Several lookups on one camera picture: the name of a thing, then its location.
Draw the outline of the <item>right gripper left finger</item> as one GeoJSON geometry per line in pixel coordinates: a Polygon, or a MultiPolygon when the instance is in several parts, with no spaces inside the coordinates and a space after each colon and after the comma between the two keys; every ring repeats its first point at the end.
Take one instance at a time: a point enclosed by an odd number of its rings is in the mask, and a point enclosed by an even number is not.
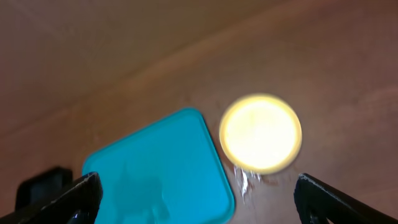
{"type": "Polygon", "coordinates": [[[60,191],[1,217],[1,224],[94,224],[102,197],[99,174],[90,172],[60,191]]]}

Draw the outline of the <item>yellow-green plate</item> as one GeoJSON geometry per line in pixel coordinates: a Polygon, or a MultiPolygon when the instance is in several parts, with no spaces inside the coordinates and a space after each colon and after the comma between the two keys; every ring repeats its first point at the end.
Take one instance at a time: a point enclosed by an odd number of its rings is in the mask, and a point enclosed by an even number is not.
{"type": "Polygon", "coordinates": [[[234,165],[258,174],[285,169],[302,145],[299,117],[288,103],[269,94],[234,101],[221,117],[218,136],[234,165]]]}

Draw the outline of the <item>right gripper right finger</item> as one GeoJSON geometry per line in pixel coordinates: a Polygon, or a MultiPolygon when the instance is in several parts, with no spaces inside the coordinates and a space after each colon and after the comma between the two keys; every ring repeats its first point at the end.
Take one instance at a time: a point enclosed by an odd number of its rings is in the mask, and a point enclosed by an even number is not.
{"type": "Polygon", "coordinates": [[[303,224],[397,224],[395,218],[306,173],[298,176],[294,202],[303,224]]]}

